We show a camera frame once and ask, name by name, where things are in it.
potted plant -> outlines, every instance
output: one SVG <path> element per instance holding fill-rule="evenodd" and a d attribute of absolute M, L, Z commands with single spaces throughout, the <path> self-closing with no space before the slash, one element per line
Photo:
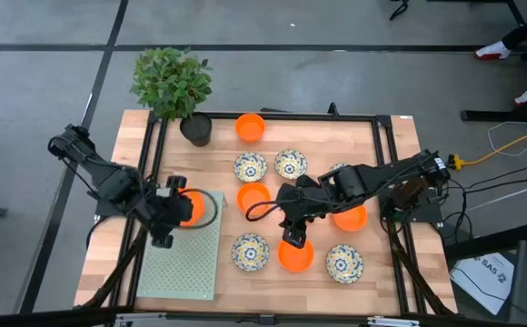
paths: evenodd
<path fill-rule="evenodd" d="M 183 136 L 195 146 L 204 146 L 211 140 L 211 118 L 195 107 L 212 92 L 211 76 L 205 71 L 213 68 L 207 66 L 207 59 L 199 62 L 188 53 L 188 49 L 183 53 L 173 48 L 146 50 L 136 60 L 130 92 L 162 119 L 183 118 Z"/>

decorative plate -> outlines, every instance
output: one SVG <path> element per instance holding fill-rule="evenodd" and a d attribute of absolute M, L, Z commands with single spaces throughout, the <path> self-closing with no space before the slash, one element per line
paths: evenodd
<path fill-rule="evenodd" d="M 330 166 L 330 168 L 328 169 L 328 172 L 333 172 L 336 169 L 340 169 L 340 168 L 346 167 L 348 165 L 349 165 L 348 163 L 335 163 L 332 166 Z M 328 180 L 328 183 L 334 185 L 334 179 L 331 178 L 330 180 Z"/>
<path fill-rule="evenodd" d="M 326 254 L 326 270 L 337 282 L 356 282 L 363 274 L 363 257 L 352 246 L 338 244 Z"/>
<path fill-rule="evenodd" d="M 231 257 L 239 269 L 255 272 L 265 266 L 270 259 L 270 246 L 256 233 L 245 233 L 235 240 Z"/>
<path fill-rule="evenodd" d="M 234 162 L 235 176 L 244 182 L 259 181 L 267 171 L 267 162 L 261 154 L 242 153 Z"/>
<path fill-rule="evenodd" d="M 298 150 L 282 150 L 273 160 L 275 171 L 283 178 L 296 179 L 306 173 L 308 161 Z"/>

yellow cable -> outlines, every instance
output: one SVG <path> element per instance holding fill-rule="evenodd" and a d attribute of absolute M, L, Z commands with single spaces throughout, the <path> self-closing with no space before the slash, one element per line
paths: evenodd
<path fill-rule="evenodd" d="M 493 157 L 495 154 L 497 154 L 497 153 L 503 151 L 504 149 L 507 149 L 507 148 L 509 148 L 510 146 L 512 146 L 512 145 L 514 145 L 514 144 L 517 144 L 517 143 L 519 143 L 520 141 L 523 141 L 523 140 L 525 140 L 525 139 L 527 139 L 527 134 L 526 134 L 525 136 L 523 136 L 523 137 L 520 137 L 520 138 L 518 138 L 518 139 L 515 139 L 515 140 L 511 141 L 510 143 L 508 143 L 508 144 L 502 146 L 501 148 L 499 148 L 498 150 L 496 150 L 496 151 L 494 151 L 494 152 L 492 152 L 492 153 L 486 154 L 486 155 L 483 156 L 482 158 L 480 158 L 480 159 L 478 159 L 478 160 L 471 161 L 471 162 L 468 162 L 468 161 L 465 161 L 465 160 L 463 160 L 463 159 L 460 159 L 459 156 L 456 154 L 456 155 L 455 155 L 455 166 L 456 166 L 456 169 L 457 169 L 457 170 L 460 170 L 460 169 L 462 169 L 463 166 L 466 166 L 466 165 L 479 164 L 479 163 L 481 163 L 482 161 L 487 160 L 487 159 Z"/>

floor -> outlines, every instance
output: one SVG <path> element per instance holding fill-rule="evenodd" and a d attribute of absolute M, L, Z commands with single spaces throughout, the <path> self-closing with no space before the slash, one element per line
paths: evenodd
<path fill-rule="evenodd" d="M 0 0 L 0 44 L 100 44 L 111 33 L 120 0 Z M 118 45 L 484 45 L 516 27 L 505 4 L 468 5 L 413 0 L 389 22 L 398 4 L 371 0 L 131 0 Z M 527 1 L 517 5 L 527 19 Z M 462 52 L 207 51 L 214 93 L 202 111 L 408 114 L 422 148 L 474 159 L 491 151 L 488 128 L 464 123 L 459 111 L 505 111 L 527 88 L 527 63 L 518 56 L 482 63 Z M 124 109 L 138 108 L 128 93 L 137 52 L 114 52 L 91 124 L 106 158 Z M 22 289 L 60 186 L 63 166 L 45 149 L 67 124 L 80 124 L 101 51 L 0 51 L 0 314 L 16 312 Z M 496 144 L 527 133 L 525 125 L 494 131 Z M 522 156 L 495 156 L 456 173 L 470 184 L 527 165 Z M 511 180 L 526 178 L 527 172 Z M 471 206 L 522 188 L 478 193 Z M 459 194 L 445 213 L 459 209 Z M 92 226 L 94 201 L 74 182 L 57 235 L 37 311 L 72 306 Z M 527 193 L 472 213 L 484 235 L 527 223 Z M 460 311 L 480 316 L 466 300 Z M 177 322 L 175 325 L 191 325 Z"/>

white cable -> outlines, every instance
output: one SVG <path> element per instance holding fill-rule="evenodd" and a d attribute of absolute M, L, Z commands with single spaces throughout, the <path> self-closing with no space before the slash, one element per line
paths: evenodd
<path fill-rule="evenodd" d="M 527 124 L 527 123 L 525 123 L 525 122 L 503 122 L 501 124 L 497 124 L 494 127 L 488 129 L 488 141 L 490 141 L 490 146 L 492 147 L 492 150 L 494 150 L 494 151 L 497 151 L 497 150 L 496 150 L 495 146 L 493 146 L 492 136 L 491 136 L 490 132 L 493 131 L 496 128 L 501 127 L 502 125 L 505 125 L 505 124 Z M 520 156 L 523 153 L 525 153 L 526 151 L 527 151 L 527 147 L 525 149 L 521 150 L 520 152 L 518 152 L 517 154 L 507 154 L 507 153 L 504 153 L 504 152 L 501 152 L 501 151 L 498 151 L 498 154 L 509 155 L 509 156 Z"/>
<path fill-rule="evenodd" d="M 527 188 L 525 188 L 525 189 L 523 189 L 523 190 L 520 190 L 520 191 L 518 191 L 518 192 L 514 192 L 514 193 L 512 193 L 512 194 L 504 195 L 503 197 L 499 197 L 499 198 L 497 198 L 497 199 L 493 199 L 493 200 L 491 200 L 491 201 L 488 201 L 487 203 L 482 203 L 482 204 L 476 205 L 476 206 L 474 206 L 473 208 L 468 209 L 467 211 L 468 211 L 468 212 L 472 212 L 472 211 L 474 211 L 475 209 L 482 208 L 483 206 L 486 206 L 486 205 L 488 205 L 488 204 L 497 203 L 497 202 L 499 202 L 499 201 L 501 201 L 501 200 L 505 200 L 505 199 L 507 199 L 507 198 L 511 198 L 511 197 L 513 197 L 513 196 L 516 196 L 516 195 L 522 194 L 522 193 L 524 193 L 524 192 L 527 192 Z"/>

